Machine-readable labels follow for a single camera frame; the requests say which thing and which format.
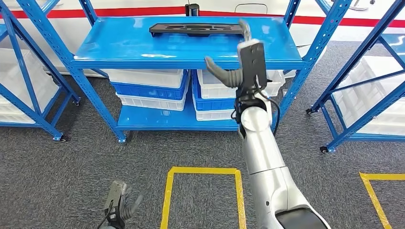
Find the blue metal shelf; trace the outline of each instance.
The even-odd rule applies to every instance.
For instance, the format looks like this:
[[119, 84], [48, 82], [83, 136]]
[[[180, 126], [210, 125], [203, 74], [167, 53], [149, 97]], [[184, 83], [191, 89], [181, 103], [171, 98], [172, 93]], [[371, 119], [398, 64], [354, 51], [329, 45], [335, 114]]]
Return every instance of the blue metal shelf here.
[[[366, 39], [361, 43], [359, 48], [345, 64], [345, 66], [340, 70], [337, 76], [332, 80], [329, 86], [322, 93], [320, 98], [315, 102], [315, 104], [307, 110], [307, 113], [318, 112], [319, 109], [322, 110], [325, 116], [326, 123], [330, 132], [332, 134], [332, 141], [326, 146], [322, 146], [320, 149], [322, 152], [334, 151], [337, 146], [346, 140], [350, 141], [404, 141], [405, 136], [400, 135], [379, 135], [379, 134], [364, 134], [357, 133], [363, 126], [368, 124], [374, 117], [378, 116], [395, 103], [401, 97], [405, 95], [405, 82], [398, 85], [392, 92], [390, 92], [386, 97], [379, 101], [374, 107], [367, 111], [362, 117], [356, 120], [350, 126], [346, 126], [342, 117], [341, 110], [336, 104], [333, 98], [333, 93], [339, 90], [345, 90], [348, 88], [356, 87], [362, 84], [371, 83], [381, 79], [386, 79], [396, 75], [405, 73], [405, 45], [403, 43], [405, 34], [383, 34], [385, 28], [392, 22], [392, 20], [399, 14], [402, 8], [405, 6], [405, 0], [395, 0], [387, 13], [381, 18], [377, 25], [373, 28], [371, 33], [366, 37]], [[394, 73], [377, 76], [373, 79], [368, 79], [362, 82], [357, 82], [352, 85], [347, 85], [344, 87], [339, 87], [339, 84], [345, 79], [347, 74], [352, 70], [352, 68], [357, 64], [357, 62], [365, 55], [365, 53], [372, 48], [372, 46], [380, 42], [384, 47], [390, 52], [390, 54], [398, 61], [398, 63], [404, 68]], [[325, 103], [331, 101], [333, 108], [339, 118], [343, 131], [337, 133], [334, 123], [330, 118], [328, 111], [326, 110]]]
[[116, 129], [236, 131], [238, 125], [234, 120], [197, 121], [189, 88], [183, 111], [122, 106]]
[[[123, 130], [235, 130], [229, 121], [195, 119], [192, 99], [188, 95], [183, 112], [127, 107], [118, 122], [86, 79], [83, 69], [205, 69], [205, 56], [225, 69], [240, 67], [237, 35], [189, 37], [162, 34], [152, 37], [149, 27], [155, 23], [238, 23], [237, 17], [97, 17], [90, 0], [79, 0], [92, 29], [77, 53], [72, 56], [35, 0], [17, 0], [32, 23], [64, 63], [72, 77], [103, 117], [119, 142], [125, 142]], [[284, 17], [243, 17], [253, 38], [264, 44], [267, 69], [297, 70], [295, 79], [280, 104], [284, 116], [320, 54], [350, 6], [351, 0], [335, 0], [332, 6], [318, 1], [326, 18], [307, 55], [301, 58], [289, 33], [300, 0], [290, 0]]]
[[405, 68], [405, 34], [382, 34], [379, 42], [390, 52], [390, 54]]
[[[281, 17], [242, 18], [252, 37], [265, 45], [267, 69], [301, 69], [301, 59]], [[75, 55], [77, 68], [204, 69], [211, 56], [225, 69], [239, 68], [240, 35], [152, 37], [156, 23], [238, 23], [237, 17], [106, 17], [98, 18]]]
[[[48, 0], [43, 6], [41, 12], [43, 11], [44, 13], [48, 13], [57, 4], [58, 1], [59, 0]], [[67, 104], [71, 100], [73, 100], [75, 104], [79, 105], [80, 97], [72, 90], [67, 81], [60, 75], [55, 66], [53, 66], [51, 61], [46, 57], [43, 51], [39, 48], [39, 46], [35, 43], [35, 41], [23, 28], [23, 26], [18, 22], [18, 20], [14, 17], [14, 15], [11, 13], [11, 11], [7, 8], [7, 6], [4, 4], [2, 0], [0, 0], [0, 13], [5, 22], [5, 24], [0, 24], [0, 41], [4, 39], [6, 36], [10, 37], [11, 45], [14, 49], [15, 55], [18, 60], [18, 65], [22, 73], [22, 77], [24, 79], [24, 82], [20, 83], [22, 83], [23, 85], [25, 84], [25, 86], [27, 87], [28, 94], [32, 101], [34, 110], [28, 107], [23, 101], [21, 101], [18, 97], [16, 97], [2, 84], [0, 84], [0, 94], [35, 122], [34, 124], [0, 122], [0, 126], [42, 128], [43, 130], [50, 133], [53, 136], [54, 140], [56, 141], [63, 140], [63, 133], [55, 129], [56, 123], [58, 122]], [[53, 78], [59, 85], [57, 92], [55, 93], [53, 98], [49, 101], [43, 112], [41, 112], [41, 109], [39, 107], [38, 100], [34, 92], [34, 88], [32, 86], [27, 67], [25, 65], [25, 61], [20, 50], [20, 46], [18, 44], [17, 36], [25, 41], [25, 43], [36, 54], [36, 56], [40, 59], [40, 61], [48, 68]], [[51, 108], [53, 107], [54, 103], [56, 102], [57, 98], [61, 94], [61, 92], [65, 92], [66, 96], [63, 102], [59, 105], [59, 108], [57, 109], [55, 115], [53, 116], [51, 123], [49, 123], [46, 121], [46, 117]]]
[[7, 28], [5, 24], [0, 24], [0, 41], [6, 38], [8, 35]]

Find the stacked crate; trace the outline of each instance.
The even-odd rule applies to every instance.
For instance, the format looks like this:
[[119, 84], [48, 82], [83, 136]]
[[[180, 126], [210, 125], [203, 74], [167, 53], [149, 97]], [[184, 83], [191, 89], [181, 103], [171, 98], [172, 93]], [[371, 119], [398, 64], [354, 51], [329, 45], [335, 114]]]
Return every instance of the stacked crate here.
[[[280, 87], [286, 82], [282, 71], [267, 71], [265, 91], [269, 96], [277, 96]], [[228, 88], [207, 70], [192, 72], [193, 102], [198, 121], [231, 119], [234, 111], [236, 88]]]
[[[41, 112], [56, 95], [59, 86], [45, 73], [42, 63], [30, 50], [21, 50]], [[0, 84], [34, 110], [32, 100], [13, 49], [0, 49]], [[0, 95], [0, 122], [35, 123], [29, 116]]]
[[[402, 67], [394, 57], [364, 56], [358, 65], [348, 74], [346, 79], [341, 82], [339, 87], [399, 70], [402, 70]], [[405, 74], [401, 74], [334, 92], [333, 97], [339, 107], [345, 125], [351, 126], [404, 81]], [[381, 114], [374, 117], [358, 133], [405, 135], [405, 99], [399, 99]]]
[[186, 70], [105, 70], [123, 105], [182, 111], [190, 76]]

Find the yellow floor tape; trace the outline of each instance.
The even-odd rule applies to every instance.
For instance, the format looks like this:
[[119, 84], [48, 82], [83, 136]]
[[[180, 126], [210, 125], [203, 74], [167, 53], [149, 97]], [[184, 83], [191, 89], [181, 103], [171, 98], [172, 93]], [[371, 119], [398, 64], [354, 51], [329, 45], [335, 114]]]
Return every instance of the yellow floor tape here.
[[167, 229], [169, 224], [169, 210], [171, 189], [175, 173], [198, 173], [198, 174], [233, 174], [235, 175], [236, 200], [238, 204], [239, 228], [246, 229], [245, 202], [243, 200], [242, 176], [236, 168], [205, 168], [205, 167], [172, 167], [167, 173], [165, 197], [163, 201], [162, 222], [160, 229]]
[[364, 186], [366, 187], [368, 195], [371, 198], [371, 202], [373, 203], [374, 208], [377, 211], [378, 217], [380, 218], [384, 229], [392, 229], [390, 223], [388, 222], [387, 216], [385, 215], [383, 208], [381, 207], [381, 204], [377, 199], [374, 189], [371, 186], [370, 180], [405, 180], [405, 174], [360, 173], [360, 177], [363, 180]]

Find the white storage bin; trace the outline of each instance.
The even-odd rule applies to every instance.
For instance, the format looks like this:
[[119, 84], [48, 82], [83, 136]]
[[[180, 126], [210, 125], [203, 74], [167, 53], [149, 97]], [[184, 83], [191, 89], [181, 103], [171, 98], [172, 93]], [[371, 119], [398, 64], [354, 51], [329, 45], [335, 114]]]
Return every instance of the white storage bin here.
[[179, 88], [183, 69], [104, 69], [111, 82]]
[[181, 100], [158, 99], [130, 95], [116, 95], [121, 99], [122, 105], [127, 106], [140, 106], [148, 108], [156, 108], [163, 110], [182, 111], [184, 109], [184, 102], [186, 101], [186, 94], [189, 88], [190, 77], [187, 79], [186, 88], [184, 90], [183, 98]]
[[25, 114], [0, 114], [0, 122], [7, 123], [35, 123], [30, 117]]
[[194, 104], [195, 118], [197, 121], [213, 121], [231, 119], [234, 109], [231, 110], [215, 110], [215, 111], [197, 111], [195, 105], [195, 97], [193, 95], [192, 102]]
[[[401, 70], [393, 57], [364, 56], [339, 87]], [[351, 126], [393, 89], [405, 81], [405, 74], [333, 93], [346, 126]], [[401, 98], [374, 117], [359, 133], [405, 135], [405, 99]]]
[[[58, 90], [51, 76], [45, 73], [41, 62], [32, 55], [29, 50], [21, 50], [25, 65], [30, 75], [31, 83], [41, 111], [44, 111], [49, 101]], [[0, 49], [0, 84], [10, 90], [15, 96], [23, 101], [32, 110], [34, 109], [24, 78], [18, 65], [13, 49]], [[0, 113], [20, 114], [24, 113], [0, 95]]]
[[[202, 99], [235, 98], [236, 88], [226, 87], [208, 70], [197, 70], [197, 75]], [[280, 87], [286, 83], [283, 72], [267, 70], [267, 78], [273, 82], [267, 83], [265, 91], [271, 97], [277, 96]]]
[[[59, 87], [53, 82], [53, 81], [48, 81], [47, 84], [43, 85], [41, 89], [38, 89], [36, 91], [36, 97], [37, 101], [39, 104], [39, 107], [41, 108], [41, 111], [43, 112], [47, 105], [49, 104], [50, 100], [55, 96], [56, 92], [59, 90]], [[18, 109], [16, 106], [14, 106], [12, 103], [10, 103], [8, 100], [6, 102], [1, 101], [0, 102], [0, 114], [16, 114], [16, 115], [23, 115], [24, 112], [22, 112], [20, 109]]]
[[405, 124], [381, 123], [372, 120], [357, 132], [377, 135], [405, 135]]

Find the red stripe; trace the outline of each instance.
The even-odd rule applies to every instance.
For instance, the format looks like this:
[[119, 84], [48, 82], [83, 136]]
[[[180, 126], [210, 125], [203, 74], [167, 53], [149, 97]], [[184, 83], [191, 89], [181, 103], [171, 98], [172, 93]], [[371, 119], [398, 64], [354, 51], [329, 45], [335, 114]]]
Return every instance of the red stripe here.
[[[144, 8], [113, 8], [113, 9], [96, 9], [96, 14], [101, 17], [113, 16], [145, 16], [145, 15], [170, 15], [170, 14], [184, 14], [183, 6], [174, 7], [144, 7]], [[24, 11], [16, 10], [13, 14], [17, 18], [27, 18]], [[221, 11], [200, 11], [201, 16], [282, 16], [282, 15], [269, 15], [258, 13], [235, 13], [235, 12], [221, 12]], [[48, 18], [83, 18], [85, 13], [82, 9], [79, 10], [53, 10], [48, 14]], [[324, 17], [311, 17], [311, 16], [295, 16], [293, 23], [297, 24], [315, 24], [321, 25], [325, 20]], [[361, 19], [361, 18], [344, 18], [340, 25], [346, 26], [367, 26], [374, 27], [378, 19]], [[389, 27], [405, 28], [405, 20], [394, 20]]]

